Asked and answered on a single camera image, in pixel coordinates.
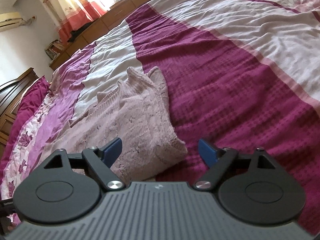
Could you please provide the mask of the pink knitted sweater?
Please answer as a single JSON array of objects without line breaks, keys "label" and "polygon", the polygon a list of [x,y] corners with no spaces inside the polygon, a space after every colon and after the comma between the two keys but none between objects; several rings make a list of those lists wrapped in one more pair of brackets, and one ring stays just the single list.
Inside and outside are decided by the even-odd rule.
[{"label": "pink knitted sweater", "polygon": [[68,122],[44,146],[40,162],[58,148],[76,153],[104,146],[116,137],[122,140],[123,149],[111,170],[125,183],[149,179],[182,161],[188,151],[171,124],[161,70],[153,67],[143,74],[130,67],[127,76],[115,89],[99,92],[96,104]]}]

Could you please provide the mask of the black clothes on cabinet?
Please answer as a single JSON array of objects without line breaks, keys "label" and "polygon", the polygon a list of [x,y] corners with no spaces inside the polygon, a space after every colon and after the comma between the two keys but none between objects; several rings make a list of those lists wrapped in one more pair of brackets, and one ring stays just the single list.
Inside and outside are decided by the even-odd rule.
[{"label": "black clothes on cabinet", "polygon": [[83,26],[81,26],[79,29],[77,30],[72,30],[70,32],[70,38],[67,40],[68,43],[72,43],[75,41],[75,39],[82,33],[84,32],[90,25],[92,25],[93,22],[88,22],[86,24],[84,24]]}]

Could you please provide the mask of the magenta pillow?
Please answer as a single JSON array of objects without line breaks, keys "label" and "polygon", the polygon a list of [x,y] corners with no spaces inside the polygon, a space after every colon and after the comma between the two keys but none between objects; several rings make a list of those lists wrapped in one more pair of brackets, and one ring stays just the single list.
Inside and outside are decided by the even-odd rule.
[{"label": "magenta pillow", "polygon": [[22,96],[18,106],[16,120],[11,128],[9,140],[1,158],[1,172],[4,171],[9,162],[13,146],[17,141],[21,128],[25,122],[36,113],[41,103],[43,103],[44,98],[49,92],[49,86],[50,83],[43,76],[37,79],[31,87],[27,89],[24,96]]}]

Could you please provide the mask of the dark wooden headboard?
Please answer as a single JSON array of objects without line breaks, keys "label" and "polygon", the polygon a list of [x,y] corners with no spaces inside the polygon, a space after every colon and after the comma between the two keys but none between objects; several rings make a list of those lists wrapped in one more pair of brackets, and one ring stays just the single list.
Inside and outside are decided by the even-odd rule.
[{"label": "dark wooden headboard", "polygon": [[7,145],[11,128],[15,122],[18,104],[23,92],[38,79],[33,68],[29,68],[18,78],[13,79],[1,85],[0,96],[0,140],[1,140],[1,157],[3,156]]}]

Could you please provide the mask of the purple white striped bedspread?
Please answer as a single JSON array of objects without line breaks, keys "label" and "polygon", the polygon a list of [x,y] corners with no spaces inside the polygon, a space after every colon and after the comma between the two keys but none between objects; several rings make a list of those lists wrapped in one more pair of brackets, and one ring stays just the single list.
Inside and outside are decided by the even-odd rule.
[{"label": "purple white striped bedspread", "polygon": [[44,146],[126,81],[158,67],[170,121],[188,154],[146,180],[196,181],[201,138],[263,147],[303,187],[299,223],[319,233],[319,0],[151,0],[76,51],[23,125],[1,172],[1,198],[40,165]]}]

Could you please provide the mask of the stack of books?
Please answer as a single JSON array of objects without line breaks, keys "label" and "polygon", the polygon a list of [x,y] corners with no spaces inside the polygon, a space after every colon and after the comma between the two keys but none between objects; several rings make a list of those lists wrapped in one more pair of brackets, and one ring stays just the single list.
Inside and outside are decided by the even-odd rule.
[{"label": "stack of books", "polygon": [[51,60],[54,60],[64,51],[64,49],[65,47],[62,42],[59,39],[56,39],[51,42],[44,51]]}]

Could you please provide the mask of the long wooden low cabinet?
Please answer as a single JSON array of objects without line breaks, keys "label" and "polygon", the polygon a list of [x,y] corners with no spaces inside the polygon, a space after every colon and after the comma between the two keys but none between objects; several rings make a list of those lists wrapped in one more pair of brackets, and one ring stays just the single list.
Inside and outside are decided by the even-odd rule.
[{"label": "long wooden low cabinet", "polygon": [[77,50],[83,49],[85,46],[107,34],[134,10],[149,1],[151,0],[120,0],[116,2],[107,13],[95,20],[74,42],[67,43],[64,51],[50,63],[50,68],[56,70]]}]

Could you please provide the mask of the red patterned curtain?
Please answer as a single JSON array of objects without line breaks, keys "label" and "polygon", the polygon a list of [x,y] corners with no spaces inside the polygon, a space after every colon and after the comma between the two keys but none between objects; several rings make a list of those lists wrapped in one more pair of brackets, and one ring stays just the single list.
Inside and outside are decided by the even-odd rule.
[{"label": "red patterned curtain", "polygon": [[63,44],[67,44],[72,31],[103,16],[108,7],[101,0],[40,0],[53,20]]}]

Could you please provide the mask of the white wall air conditioner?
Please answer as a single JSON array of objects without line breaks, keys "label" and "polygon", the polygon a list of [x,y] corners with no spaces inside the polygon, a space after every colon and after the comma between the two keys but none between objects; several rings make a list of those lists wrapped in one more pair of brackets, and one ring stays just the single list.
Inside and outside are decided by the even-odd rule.
[{"label": "white wall air conditioner", "polygon": [[17,28],[22,23],[22,16],[19,12],[0,14],[0,32]]}]

